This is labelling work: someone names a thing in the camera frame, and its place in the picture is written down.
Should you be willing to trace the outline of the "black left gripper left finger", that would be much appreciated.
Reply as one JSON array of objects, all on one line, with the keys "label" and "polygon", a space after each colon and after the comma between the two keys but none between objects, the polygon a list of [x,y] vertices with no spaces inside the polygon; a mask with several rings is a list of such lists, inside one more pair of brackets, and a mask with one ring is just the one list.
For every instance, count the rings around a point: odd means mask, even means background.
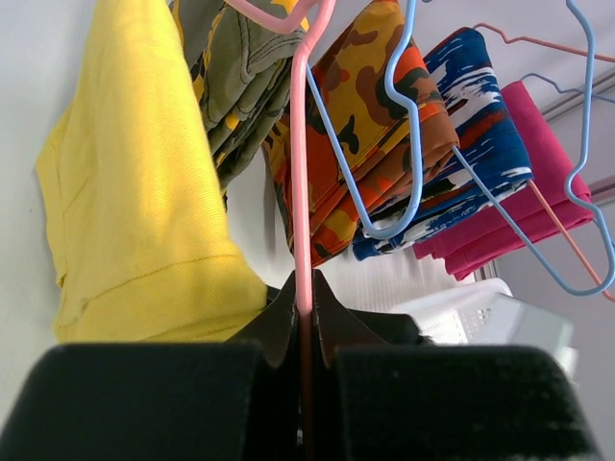
[{"label": "black left gripper left finger", "polygon": [[295,281],[224,342],[57,346],[1,433],[5,460],[302,460]]}]

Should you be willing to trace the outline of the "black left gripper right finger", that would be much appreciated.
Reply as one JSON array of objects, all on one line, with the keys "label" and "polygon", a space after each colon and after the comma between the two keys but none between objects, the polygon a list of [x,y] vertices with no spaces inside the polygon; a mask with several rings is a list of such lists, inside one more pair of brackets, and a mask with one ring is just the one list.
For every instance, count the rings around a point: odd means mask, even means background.
[{"label": "black left gripper right finger", "polygon": [[317,460],[599,460],[564,371],[526,346],[435,346],[364,324],[312,275]]}]

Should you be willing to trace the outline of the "grey yellow camouflage trousers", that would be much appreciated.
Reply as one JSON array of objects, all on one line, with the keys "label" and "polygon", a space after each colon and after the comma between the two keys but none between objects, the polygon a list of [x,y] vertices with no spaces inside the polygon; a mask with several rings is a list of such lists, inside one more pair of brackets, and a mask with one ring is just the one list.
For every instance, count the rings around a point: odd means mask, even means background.
[{"label": "grey yellow camouflage trousers", "polygon": [[172,1],[220,187],[254,158],[289,100],[291,66],[308,30],[273,33],[224,1]]}]

